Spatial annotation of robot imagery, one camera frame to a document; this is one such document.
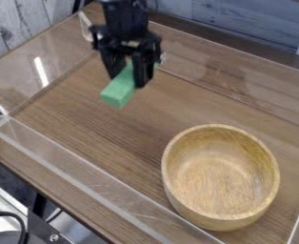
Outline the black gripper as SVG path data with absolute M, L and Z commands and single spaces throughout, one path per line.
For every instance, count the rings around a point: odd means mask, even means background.
M 149 31 L 149 8 L 145 1 L 101 1 L 105 24 L 93 25 L 95 49 L 111 78 L 125 67 L 132 55 L 135 86 L 141 89 L 153 78 L 161 62 L 161 38 Z

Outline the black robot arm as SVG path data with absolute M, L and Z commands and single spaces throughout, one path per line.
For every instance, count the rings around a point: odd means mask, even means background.
M 153 78 L 155 64 L 161 63 L 161 37 L 149 30 L 147 0 L 99 0 L 104 25 L 91 25 L 93 49 L 100 52 L 111 78 L 125 68 L 125 57 L 133 65 L 135 87 L 143 88 Z

